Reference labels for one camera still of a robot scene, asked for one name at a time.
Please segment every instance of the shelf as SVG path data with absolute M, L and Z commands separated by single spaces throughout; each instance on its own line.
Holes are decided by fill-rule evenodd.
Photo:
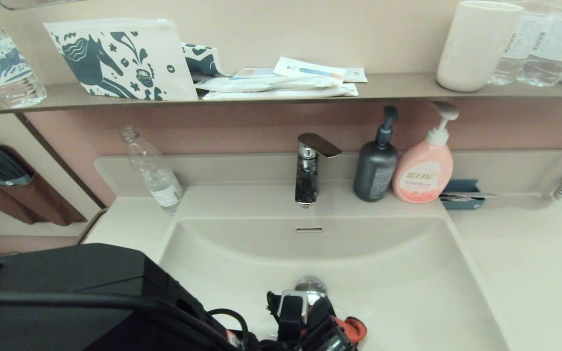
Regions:
M 4 113 L 26 113 L 69 109 L 105 107 L 176 107 L 230 104 L 315 104 L 326 102 L 388 102 L 392 100 L 454 100 L 466 98 L 562 98 L 562 84 L 555 87 L 533 87 L 515 82 L 507 86 L 485 86 L 474 93 L 457 93 L 440 87 L 435 73 L 368 74 L 369 83 L 357 83 L 359 96 L 288 98 L 266 100 L 214 100 L 203 101 L 147 101 L 129 98 L 94 96 L 88 94 L 79 83 L 47 86 L 47 98 L 40 104 L 19 109 L 3 109 Z

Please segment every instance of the sink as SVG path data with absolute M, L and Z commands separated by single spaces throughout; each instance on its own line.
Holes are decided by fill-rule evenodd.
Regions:
M 159 264 L 259 340 L 277 331 L 266 293 L 315 275 L 338 317 L 368 327 L 361 350 L 507 351 L 457 235 L 442 217 L 181 218 Z

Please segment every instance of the toiletry packet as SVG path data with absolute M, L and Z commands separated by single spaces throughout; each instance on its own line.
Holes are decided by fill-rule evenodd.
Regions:
M 183 50 L 185 63 L 188 64 L 188 69 L 191 74 L 230 76 L 230 74 L 227 74 L 221 67 L 221 60 L 217 48 L 182 42 L 181 49 Z
M 363 68 L 344 68 L 346 74 L 344 76 L 345 83 L 367 83 L 368 78 L 365 77 L 365 69 Z
M 262 98 L 330 98 L 333 96 L 358 96 L 359 92 L 353 83 L 341 86 L 305 90 L 273 89 L 257 93 L 221 93 L 210 91 L 203 100 L 257 100 Z
M 344 76 L 346 75 L 346 69 L 322 66 L 319 64 L 312 64 L 309 62 L 303 62 L 299 60 L 294 60 L 292 58 L 279 58 L 277 66 L 275 66 L 274 73 L 281 76 L 324 76 L 332 78 L 337 86 L 341 86 L 344 83 Z
M 283 77 L 275 74 L 270 78 L 210 78 L 197 82 L 194 87 L 221 93 L 254 93 L 272 89 L 303 90 L 335 85 L 334 80 L 329 77 Z
M 342 67 L 346 70 L 344 76 L 345 83 L 367 83 L 368 78 L 365 76 L 365 69 L 363 68 L 349 68 Z M 273 78 L 279 77 L 279 74 L 274 73 L 274 68 L 243 68 L 240 72 L 234 75 L 235 78 Z

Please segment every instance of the red object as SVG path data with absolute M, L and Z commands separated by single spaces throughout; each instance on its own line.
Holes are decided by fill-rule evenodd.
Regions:
M 344 333 L 348 337 L 348 340 L 355 345 L 359 344 L 368 334 L 368 328 L 365 327 L 365 324 L 355 317 L 348 317 L 346 320 L 333 317 L 333 320 L 340 327 L 344 328 Z

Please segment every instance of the soap dispenser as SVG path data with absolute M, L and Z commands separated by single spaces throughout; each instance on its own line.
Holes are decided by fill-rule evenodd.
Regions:
M 421 204 L 439 197 L 452 177 L 453 160 L 446 145 L 446 123 L 459 117 L 459 108 L 446 102 L 431 102 L 442 117 L 439 126 L 426 134 L 426 140 L 400 157 L 392 187 L 397 198 Z
M 355 173 L 355 194 L 366 202 L 381 200 L 390 186 L 398 151 L 392 144 L 392 122 L 398 119 L 398 109 L 386 106 L 385 122 L 377 131 L 374 141 L 365 144 L 359 152 L 359 162 Z

